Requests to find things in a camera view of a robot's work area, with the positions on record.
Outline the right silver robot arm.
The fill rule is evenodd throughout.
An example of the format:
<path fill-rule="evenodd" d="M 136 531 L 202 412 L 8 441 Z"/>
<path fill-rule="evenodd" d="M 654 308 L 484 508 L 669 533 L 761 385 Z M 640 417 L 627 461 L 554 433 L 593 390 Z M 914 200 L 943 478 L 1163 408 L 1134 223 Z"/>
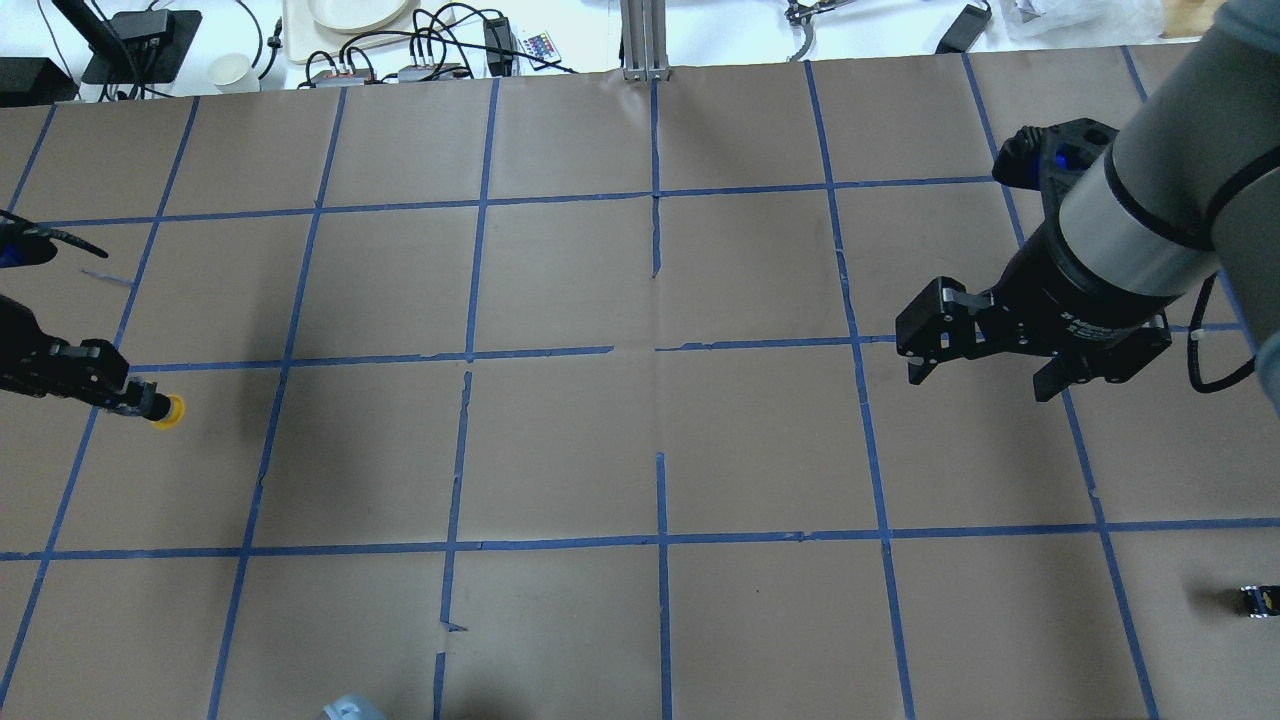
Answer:
<path fill-rule="evenodd" d="M 895 322 L 918 386 L 942 363 L 1044 359 L 1044 402 L 1094 379 L 1123 383 L 1171 345 L 1166 309 L 1224 272 L 1254 356 L 1212 393 L 1253 378 L 1277 400 L 1277 4 L 1228 1 L 1121 128 L 1087 118 L 1021 128 L 993 178 L 1041 195 L 1044 218 L 979 293 L 931 281 Z"/>

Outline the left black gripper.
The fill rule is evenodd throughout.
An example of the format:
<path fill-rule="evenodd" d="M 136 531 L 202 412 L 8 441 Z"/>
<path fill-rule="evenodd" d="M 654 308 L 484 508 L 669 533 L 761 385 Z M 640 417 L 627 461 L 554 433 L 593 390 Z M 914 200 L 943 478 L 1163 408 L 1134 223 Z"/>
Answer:
<path fill-rule="evenodd" d="M 154 382 L 131 375 L 131 365 L 106 340 L 73 345 L 45 333 L 35 314 L 1 299 L 3 388 L 29 397 L 78 398 L 122 416 L 140 416 L 163 395 Z"/>

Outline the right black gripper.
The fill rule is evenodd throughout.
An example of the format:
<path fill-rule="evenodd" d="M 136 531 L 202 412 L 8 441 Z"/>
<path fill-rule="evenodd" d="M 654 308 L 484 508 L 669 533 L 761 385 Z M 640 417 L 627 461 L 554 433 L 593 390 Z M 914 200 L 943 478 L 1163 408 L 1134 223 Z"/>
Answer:
<path fill-rule="evenodd" d="M 895 319 L 908 382 L 938 365 L 1000 352 L 1047 357 L 1032 377 L 1038 404 L 1094 378 L 1123 383 L 1171 346 L 1166 297 L 1121 290 L 1088 269 L 1059 219 L 1044 219 L 991 290 L 936 277 Z"/>

